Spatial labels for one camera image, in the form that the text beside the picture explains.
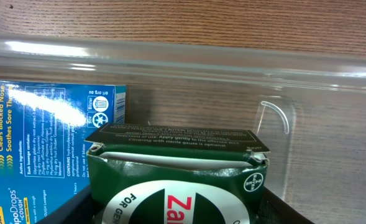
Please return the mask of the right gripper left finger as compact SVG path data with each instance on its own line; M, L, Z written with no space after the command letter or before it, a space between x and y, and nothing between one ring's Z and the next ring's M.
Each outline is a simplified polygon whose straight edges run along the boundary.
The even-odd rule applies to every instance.
M92 224L91 188L85 187L37 224Z

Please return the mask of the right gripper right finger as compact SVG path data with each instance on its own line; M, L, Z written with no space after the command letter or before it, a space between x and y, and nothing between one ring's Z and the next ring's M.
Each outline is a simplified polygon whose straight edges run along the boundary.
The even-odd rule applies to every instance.
M314 224L266 187L257 213L259 224Z

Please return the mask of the green Zam-Buk box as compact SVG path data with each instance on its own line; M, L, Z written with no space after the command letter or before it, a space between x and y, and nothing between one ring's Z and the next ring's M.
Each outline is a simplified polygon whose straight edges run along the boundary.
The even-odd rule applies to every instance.
M86 139L96 223L253 223L269 160L249 130L108 123Z

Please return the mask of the blue VapoDrops box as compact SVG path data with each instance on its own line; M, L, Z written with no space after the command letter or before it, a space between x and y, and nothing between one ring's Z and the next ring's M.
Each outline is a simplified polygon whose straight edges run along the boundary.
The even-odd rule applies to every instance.
M0 80L0 223L37 223L88 186L86 138L124 122L126 93Z

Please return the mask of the clear plastic container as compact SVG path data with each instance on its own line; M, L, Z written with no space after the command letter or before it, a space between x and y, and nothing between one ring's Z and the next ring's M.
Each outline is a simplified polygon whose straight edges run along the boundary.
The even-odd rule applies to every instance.
M127 123L249 129L275 195L366 223L366 57L0 34L0 80L125 85Z

